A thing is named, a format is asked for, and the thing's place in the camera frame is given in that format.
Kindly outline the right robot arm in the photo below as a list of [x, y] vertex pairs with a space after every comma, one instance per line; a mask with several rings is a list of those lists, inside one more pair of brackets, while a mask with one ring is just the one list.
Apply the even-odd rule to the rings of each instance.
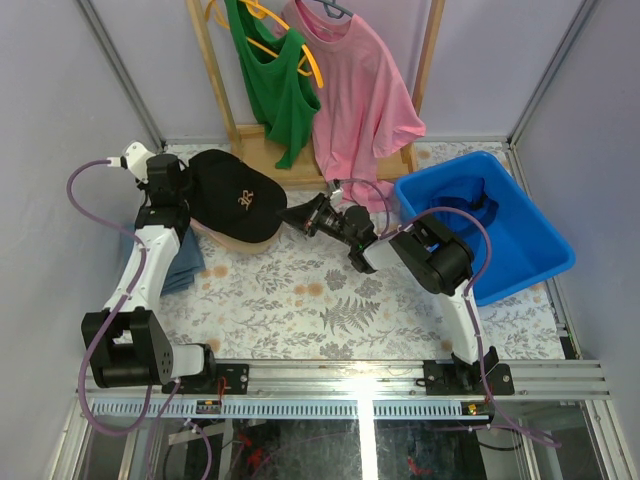
[[431, 395], [474, 395], [492, 392], [499, 357], [494, 347], [482, 345], [482, 328], [473, 292], [474, 254], [444, 223], [435, 207], [384, 237], [375, 233], [368, 210], [351, 206], [337, 211], [326, 194], [278, 212], [284, 223], [308, 237], [322, 232], [349, 246], [348, 258], [360, 273], [371, 274], [401, 263], [417, 283], [436, 295], [449, 322], [452, 353], [448, 361], [426, 360], [423, 377], [416, 381]]

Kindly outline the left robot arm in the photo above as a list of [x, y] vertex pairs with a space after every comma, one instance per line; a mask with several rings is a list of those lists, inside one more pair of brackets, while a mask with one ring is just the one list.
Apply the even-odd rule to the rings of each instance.
[[219, 381], [210, 346], [172, 345], [156, 316], [190, 223], [187, 173], [176, 156], [155, 154], [139, 142], [105, 163], [128, 170], [146, 200], [128, 234], [132, 250], [116, 290], [81, 324], [93, 379], [100, 388], [163, 385], [208, 394]]

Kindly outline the pink cap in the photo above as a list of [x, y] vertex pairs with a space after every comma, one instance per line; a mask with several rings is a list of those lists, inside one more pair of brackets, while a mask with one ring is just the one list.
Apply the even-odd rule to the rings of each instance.
[[196, 219], [192, 218], [190, 221], [190, 226], [198, 233], [204, 234], [208, 236], [211, 240], [217, 242], [218, 244], [224, 246], [227, 249], [237, 249], [240, 244], [233, 238], [222, 234], [220, 232], [214, 231], [209, 227], [199, 223]]

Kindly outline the beige sport cap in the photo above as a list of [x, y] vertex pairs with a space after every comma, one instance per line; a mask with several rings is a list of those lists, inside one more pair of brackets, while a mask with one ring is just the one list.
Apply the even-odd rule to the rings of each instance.
[[279, 239], [281, 231], [282, 228], [278, 228], [272, 236], [260, 242], [242, 241], [216, 231], [208, 232], [208, 235], [212, 240], [228, 250], [242, 254], [256, 255], [268, 250]]

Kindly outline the black sport cap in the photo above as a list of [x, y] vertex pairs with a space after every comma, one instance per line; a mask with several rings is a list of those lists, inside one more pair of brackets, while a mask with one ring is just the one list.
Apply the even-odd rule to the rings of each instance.
[[190, 216], [206, 229], [257, 244], [278, 233], [278, 212], [287, 207], [284, 189], [236, 156], [218, 149], [188, 162]]

